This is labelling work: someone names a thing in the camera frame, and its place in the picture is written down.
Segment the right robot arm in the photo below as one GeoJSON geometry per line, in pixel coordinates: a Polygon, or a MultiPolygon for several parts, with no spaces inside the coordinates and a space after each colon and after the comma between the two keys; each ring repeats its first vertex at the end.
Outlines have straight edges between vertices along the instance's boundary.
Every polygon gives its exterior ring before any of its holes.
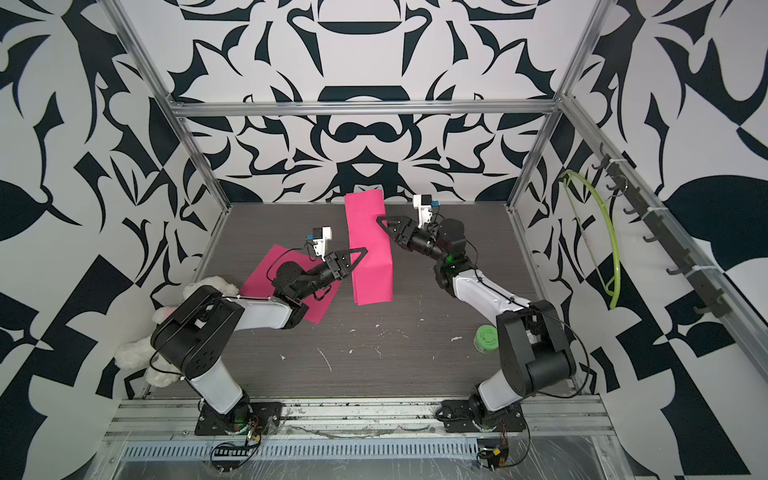
{"type": "Polygon", "coordinates": [[[407,216],[376,223],[402,249],[436,261],[437,284],[466,303],[497,331],[500,370],[477,386],[480,411],[491,413],[572,377],[577,370],[565,325],[547,301],[532,302],[491,281],[467,253],[476,247],[456,219],[420,226],[407,216]]]}

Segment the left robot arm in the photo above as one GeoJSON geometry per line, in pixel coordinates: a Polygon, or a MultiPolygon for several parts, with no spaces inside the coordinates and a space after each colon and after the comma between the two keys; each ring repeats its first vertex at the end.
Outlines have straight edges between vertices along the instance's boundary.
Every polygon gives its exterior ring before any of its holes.
{"type": "Polygon", "coordinates": [[[267,298],[228,296],[213,286],[200,286],[156,328],[150,337],[154,355],[178,370],[204,406],[230,415],[247,403],[221,360],[233,333],[295,327],[309,310],[305,300],[351,276],[366,256],[366,248],[334,251],[309,270],[285,262],[271,279],[275,291],[267,298]]]}

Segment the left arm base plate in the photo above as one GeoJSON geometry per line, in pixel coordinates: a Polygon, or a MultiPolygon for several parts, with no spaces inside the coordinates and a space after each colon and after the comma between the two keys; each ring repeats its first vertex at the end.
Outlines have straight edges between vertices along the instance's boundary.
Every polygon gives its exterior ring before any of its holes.
{"type": "Polygon", "coordinates": [[[280,425],[283,406],[281,402],[241,400],[229,413],[220,414],[201,400],[194,433],[199,437],[266,434],[280,425]]]}

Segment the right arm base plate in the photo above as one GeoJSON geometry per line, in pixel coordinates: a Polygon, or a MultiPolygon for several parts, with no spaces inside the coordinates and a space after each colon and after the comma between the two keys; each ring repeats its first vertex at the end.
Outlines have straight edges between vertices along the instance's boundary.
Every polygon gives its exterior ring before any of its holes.
{"type": "Polygon", "coordinates": [[[477,395],[466,400],[443,400],[435,418],[448,433],[518,433],[527,425],[519,404],[491,412],[477,395]]]}

